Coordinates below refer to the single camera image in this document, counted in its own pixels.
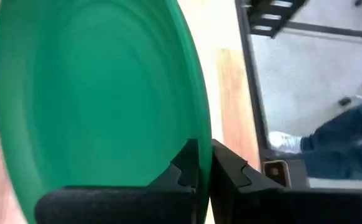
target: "jeans leg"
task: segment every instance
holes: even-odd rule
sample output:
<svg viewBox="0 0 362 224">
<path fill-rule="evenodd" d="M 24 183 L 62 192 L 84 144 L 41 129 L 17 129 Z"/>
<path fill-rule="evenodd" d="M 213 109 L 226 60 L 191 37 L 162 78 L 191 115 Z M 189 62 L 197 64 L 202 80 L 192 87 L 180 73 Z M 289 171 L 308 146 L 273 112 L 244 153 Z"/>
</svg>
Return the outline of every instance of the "jeans leg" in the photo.
<svg viewBox="0 0 362 224">
<path fill-rule="evenodd" d="M 303 151 L 329 149 L 362 139 L 362 105 L 352 108 L 301 140 Z"/>
<path fill-rule="evenodd" d="M 362 145 L 344 150 L 303 152 L 294 158 L 305 162 L 309 177 L 362 180 Z"/>
</svg>

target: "concrete floor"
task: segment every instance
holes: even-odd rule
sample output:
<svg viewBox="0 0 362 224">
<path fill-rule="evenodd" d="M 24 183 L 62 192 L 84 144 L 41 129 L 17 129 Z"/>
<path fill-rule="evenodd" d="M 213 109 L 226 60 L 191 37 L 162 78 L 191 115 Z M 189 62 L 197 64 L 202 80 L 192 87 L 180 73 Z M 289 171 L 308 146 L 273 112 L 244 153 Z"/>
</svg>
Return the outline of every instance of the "concrete floor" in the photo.
<svg viewBox="0 0 362 224">
<path fill-rule="evenodd" d="M 312 0 L 294 21 L 362 30 L 362 7 Z M 275 39 L 252 40 L 270 131 L 310 134 L 345 110 L 337 105 L 340 98 L 362 95 L 362 39 L 285 29 Z M 312 185 L 339 186 L 317 180 Z"/>
</svg>

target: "green plastic bowl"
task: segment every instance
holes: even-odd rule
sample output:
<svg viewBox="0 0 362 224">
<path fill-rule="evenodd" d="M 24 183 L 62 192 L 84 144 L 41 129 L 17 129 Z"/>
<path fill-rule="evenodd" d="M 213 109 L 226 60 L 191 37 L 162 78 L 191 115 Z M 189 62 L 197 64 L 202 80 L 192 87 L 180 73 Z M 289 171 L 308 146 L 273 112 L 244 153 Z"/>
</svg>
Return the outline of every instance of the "green plastic bowl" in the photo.
<svg viewBox="0 0 362 224">
<path fill-rule="evenodd" d="M 207 192 L 210 133 L 176 0 L 1 1 L 0 138 L 29 223 L 53 189 L 148 185 L 189 138 Z"/>
</svg>

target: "wooden surface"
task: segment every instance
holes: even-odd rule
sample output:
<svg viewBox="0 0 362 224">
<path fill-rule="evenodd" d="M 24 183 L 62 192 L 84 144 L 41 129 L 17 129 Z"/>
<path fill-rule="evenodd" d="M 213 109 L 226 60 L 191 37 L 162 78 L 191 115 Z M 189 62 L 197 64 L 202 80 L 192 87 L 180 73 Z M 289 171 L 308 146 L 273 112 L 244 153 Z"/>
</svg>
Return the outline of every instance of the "wooden surface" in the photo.
<svg viewBox="0 0 362 224">
<path fill-rule="evenodd" d="M 259 169 L 249 91 L 234 1 L 179 0 L 198 50 L 210 103 L 213 138 Z M 25 223 L 0 150 L 0 224 Z M 207 224 L 212 224 L 211 207 Z"/>
</svg>

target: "shoe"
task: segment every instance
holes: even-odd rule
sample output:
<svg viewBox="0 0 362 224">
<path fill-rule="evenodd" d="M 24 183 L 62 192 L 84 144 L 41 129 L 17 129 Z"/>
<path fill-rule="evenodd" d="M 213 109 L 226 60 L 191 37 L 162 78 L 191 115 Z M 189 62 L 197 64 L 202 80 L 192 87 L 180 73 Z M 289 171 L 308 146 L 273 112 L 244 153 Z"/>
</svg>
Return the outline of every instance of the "shoe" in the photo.
<svg viewBox="0 0 362 224">
<path fill-rule="evenodd" d="M 300 147 L 301 137 L 292 136 L 279 131 L 271 131 L 268 138 L 273 151 L 289 154 L 298 154 L 302 152 Z"/>
</svg>

